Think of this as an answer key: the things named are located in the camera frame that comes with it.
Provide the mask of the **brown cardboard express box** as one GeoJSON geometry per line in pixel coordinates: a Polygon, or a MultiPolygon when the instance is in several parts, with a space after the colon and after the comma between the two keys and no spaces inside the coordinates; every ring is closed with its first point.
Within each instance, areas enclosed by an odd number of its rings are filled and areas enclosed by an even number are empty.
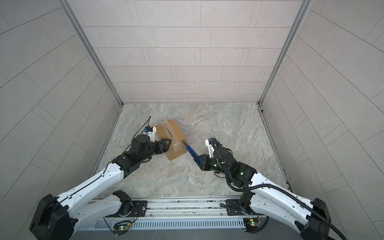
{"type": "Polygon", "coordinates": [[[174,119],[162,122],[156,125],[156,128],[156,134],[160,140],[170,139],[172,141],[166,152],[169,161],[175,160],[187,152],[187,147],[184,145],[186,138],[174,119]]]}

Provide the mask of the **blue utility knife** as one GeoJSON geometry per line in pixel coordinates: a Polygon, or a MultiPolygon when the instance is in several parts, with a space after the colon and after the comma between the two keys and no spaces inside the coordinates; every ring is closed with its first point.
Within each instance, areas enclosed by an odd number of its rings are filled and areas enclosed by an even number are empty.
{"type": "Polygon", "coordinates": [[[186,146],[188,153],[193,157],[194,161],[197,164],[200,164],[202,160],[199,158],[199,155],[192,149],[192,147],[190,147],[186,141],[183,141],[183,144],[186,146]]]}

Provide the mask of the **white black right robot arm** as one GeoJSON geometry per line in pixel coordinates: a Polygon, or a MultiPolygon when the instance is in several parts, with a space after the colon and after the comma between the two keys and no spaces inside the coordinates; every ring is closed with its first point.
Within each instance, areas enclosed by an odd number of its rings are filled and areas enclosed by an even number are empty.
{"type": "Polygon", "coordinates": [[[245,215],[265,215],[297,231],[304,240],[328,240],[331,217],[324,201],[295,195],[238,162],[229,149],[218,147],[210,155],[194,156],[203,171],[225,175],[229,187],[241,193],[227,208],[245,215]]]}

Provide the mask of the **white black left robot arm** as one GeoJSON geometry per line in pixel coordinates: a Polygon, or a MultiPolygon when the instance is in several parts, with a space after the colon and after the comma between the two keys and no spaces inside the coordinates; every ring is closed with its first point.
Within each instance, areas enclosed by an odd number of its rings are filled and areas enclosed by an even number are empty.
{"type": "Polygon", "coordinates": [[[117,191],[103,200],[89,202],[113,184],[123,180],[154,155],[166,153],[172,140],[153,141],[138,135],[130,149],[113,159],[98,174],[57,196],[43,197],[30,224],[30,232],[38,240],[68,240],[83,227],[109,215],[122,206],[131,206],[131,198],[117,191]]]}

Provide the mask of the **white slotted vent strip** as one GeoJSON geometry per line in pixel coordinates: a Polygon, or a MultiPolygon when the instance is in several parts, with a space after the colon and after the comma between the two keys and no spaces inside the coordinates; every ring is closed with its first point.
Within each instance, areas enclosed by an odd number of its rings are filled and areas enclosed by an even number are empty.
{"type": "Polygon", "coordinates": [[[245,229],[243,219],[153,219],[138,220],[131,230],[245,229]]]}

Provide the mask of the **right green circuit board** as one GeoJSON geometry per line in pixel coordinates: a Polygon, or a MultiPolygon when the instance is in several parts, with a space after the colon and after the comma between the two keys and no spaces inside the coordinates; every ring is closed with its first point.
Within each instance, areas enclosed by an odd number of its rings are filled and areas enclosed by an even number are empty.
{"type": "Polygon", "coordinates": [[[245,232],[246,233],[256,233],[260,229],[260,221],[258,219],[243,219],[245,232]]]}

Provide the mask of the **green circuit board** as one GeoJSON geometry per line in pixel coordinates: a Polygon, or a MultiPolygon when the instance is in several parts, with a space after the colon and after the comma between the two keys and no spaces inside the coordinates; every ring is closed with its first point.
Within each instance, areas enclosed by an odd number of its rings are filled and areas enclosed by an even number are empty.
{"type": "Polygon", "coordinates": [[[121,235],[125,234],[131,228],[132,221],[121,221],[114,225],[114,230],[120,233],[121,235]]]}
{"type": "Polygon", "coordinates": [[[245,232],[246,233],[256,233],[260,229],[260,221],[258,219],[243,219],[245,232]]]}

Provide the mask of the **left green circuit board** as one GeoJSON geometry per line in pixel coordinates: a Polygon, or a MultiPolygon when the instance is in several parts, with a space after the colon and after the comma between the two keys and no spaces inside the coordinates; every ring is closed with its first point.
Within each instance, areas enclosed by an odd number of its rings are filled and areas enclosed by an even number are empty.
{"type": "Polygon", "coordinates": [[[120,233],[121,235],[125,234],[131,228],[132,221],[121,221],[114,225],[114,230],[120,233]]]}

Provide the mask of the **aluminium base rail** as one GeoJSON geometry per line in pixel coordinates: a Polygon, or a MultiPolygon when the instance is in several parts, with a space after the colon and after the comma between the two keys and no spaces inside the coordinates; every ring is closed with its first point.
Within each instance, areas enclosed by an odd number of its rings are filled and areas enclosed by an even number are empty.
{"type": "MultiPolygon", "coordinates": [[[[228,211],[221,207],[226,200],[233,199],[236,202],[240,196],[221,197],[172,197],[172,198],[136,198],[133,201],[146,201],[143,207],[137,204],[136,209],[144,216],[144,219],[201,219],[201,218],[228,218],[228,211]]],[[[306,219],[311,213],[296,202],[288,203],[287,207],[279,207],[277,201],[269,200],[260,195],[251,198],[251,207],[257,212],[267,214],[276,219],[298,220],[306,219]]]]}

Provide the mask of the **aluminium left corner post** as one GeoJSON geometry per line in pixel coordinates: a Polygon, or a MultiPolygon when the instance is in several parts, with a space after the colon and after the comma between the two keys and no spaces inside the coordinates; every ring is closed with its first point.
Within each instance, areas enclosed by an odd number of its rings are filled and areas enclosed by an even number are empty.
{"type": "Polygon", "coordinates": [[[87,51],[91,61],[95,65],[99,74],[101,75],[103,80],[106,82],[107,86],[110,88],[111,92],[113,93],[113,95],[114,95],[115,99],[117,100],[117,102],[119,103],[119,105],[122,107],[124,104],[123,104],[119,94],[117,93],[116,88],[112,84],[112,81],[109,78],[107,72],[105,71],[105,68],[102,66],[100,58],[97,56],[95,49],[92,47],[89,39],[87,38],[86,33],[83,30],[82,26],[80,25],[80,22],[76,18],[75,13],[72,10],[69,2],[66,0],[58,0],[58,4],[62,8],[66,18],[68,19],[69,23],[73,27],[75,33],[77,34],[80,42],[82,43],[83,47],[87,51]]]}

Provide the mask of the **aluminium corner post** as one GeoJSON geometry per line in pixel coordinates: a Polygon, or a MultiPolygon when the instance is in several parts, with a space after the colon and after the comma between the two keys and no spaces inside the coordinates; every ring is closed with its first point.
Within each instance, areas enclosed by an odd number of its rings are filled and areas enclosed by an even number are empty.
{"type": "Polygon", "coordinates": [[[298,11],[298,14],[293,22],[293,25],[289,31],[289,34],[287,36],[287,39],[283,45],[283,48],[281,50],[281,53],[277,59],[277,62],[272,70],[272,73],[270,75],[270,78],[266,84],[266,88],[264,89],[263,93],[262,93],[262,96],[261,96],[261,99],[260,101],[258,102],[259,106],[262,106],[263,103],[265,102],[266,98],[267,98],[267,95],[272,87],[272,84],[274,82],[274,80],[276,79],[277,77],[277,74],[289,52],[289,49],[300,29],[300,26],[310,8],[310,5],[311,5],[312,1],[311,0],[304,0],[299,8],[299,11],[298,11]]]}
{"type": "Polygon", "coordinates": [[[106,82],[107,86],[110,88],[111,92],[113,93],[113,95],[114,95],[115,99],[117,100],[117,102],[119,103],[119,105],[122,107],[124,104],[123,104],[119,94],[117,93],[116,88],[112,84],[112,81],[109,78],[107,72],[105,71],[105,68],[102,66],[100,58],[97,56],[95,49],[92,47],[89,39],[87,38],[86,33],[83,30],[82,26],[80,25],[80,22],[76,18],[75,13],[72,10],[69,2],[66,0],[58,0],[58,4],[62,8],[66,18],[68,19],[69,23],[73,27],[75,33],[77,34],[80,42],[82,43],[83,47],[87,51],[91,61],[95,65],[99,74],[101,75],[103,80],[106,82]]]}

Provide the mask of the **aluminium right corner post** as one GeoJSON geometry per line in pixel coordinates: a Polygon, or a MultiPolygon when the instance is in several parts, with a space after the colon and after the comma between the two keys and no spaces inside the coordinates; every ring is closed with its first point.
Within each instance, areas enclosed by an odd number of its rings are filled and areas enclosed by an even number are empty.
{"type": "Polygon", "coordinates": [[[300,26],[310,8],[310,5],[311,5],[312,1],[311,0],[304,0],[299,8],[299,11],[298,11],[298,14],[293,22],[293,25],[289,31],[289,34],[287,36],[287,39],[283,45],[283,48],[281,50],[281,53],[277,59],[277,62],[272,70],[272,73],[270,75],[270,78],[266,84],[266,88],[264,89],[263,93],[262,93],[262,96],[261,96],[261,99],[260,101],[258,102],[259,106],[262,106],[263,103],[265,102],[266,98],[267,98],[267,95],[272,87],[272,84],[274,82],[274,80],[276,79],[277,77],[277,74],[289,52],[289,49],[300,29],[300,26]]]}

